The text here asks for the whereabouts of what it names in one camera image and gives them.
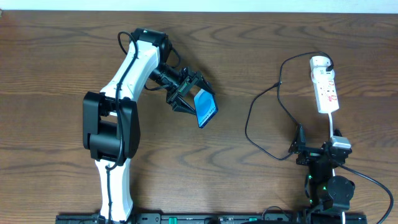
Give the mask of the blue Galaxy smartphone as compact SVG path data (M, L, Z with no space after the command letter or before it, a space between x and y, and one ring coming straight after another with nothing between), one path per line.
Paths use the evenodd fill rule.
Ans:
M204 128L218 112L215 95L201 89L194 97L194 105L198 127Z

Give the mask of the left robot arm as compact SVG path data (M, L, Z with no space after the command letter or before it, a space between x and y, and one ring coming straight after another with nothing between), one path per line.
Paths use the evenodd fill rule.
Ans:
M218 112L215 91L201 72L167 64L176 52L167 34L137 28L127 36L129 48L115 76L83 99L83 146L101 180L98 223L127 223L131 216L129 168L141 138L137 101L148 80L157 84L155 91L167 92L165 101L173 111L196 116L199 128Z

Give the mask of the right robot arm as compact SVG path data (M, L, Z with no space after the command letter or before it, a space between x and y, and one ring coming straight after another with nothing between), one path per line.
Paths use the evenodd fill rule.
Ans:
M355 184L346 177L336 175L340 163L352 153L348 138L336 129L332 137L321 147L306 146L305 131L298 125L289 152L296 154L296 164L307 166L305 195L310 199L310 207L298 215L302 223L344 223L345 211L350 208Z

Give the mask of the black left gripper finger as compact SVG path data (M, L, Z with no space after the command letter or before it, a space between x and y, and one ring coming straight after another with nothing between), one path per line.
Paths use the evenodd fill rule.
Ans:
M197 72L197 76L198 81L196 82L196 86L200 87L202 90L205 90L212 95L215 95L214 89L212 89L210 83L206 81L203 74L201 72Z
M192 115L196 115L195 109L193 109L183 98L180 96L177 96L173 101L172 101L172 109L176 112L181 112L181 113L188 113Z

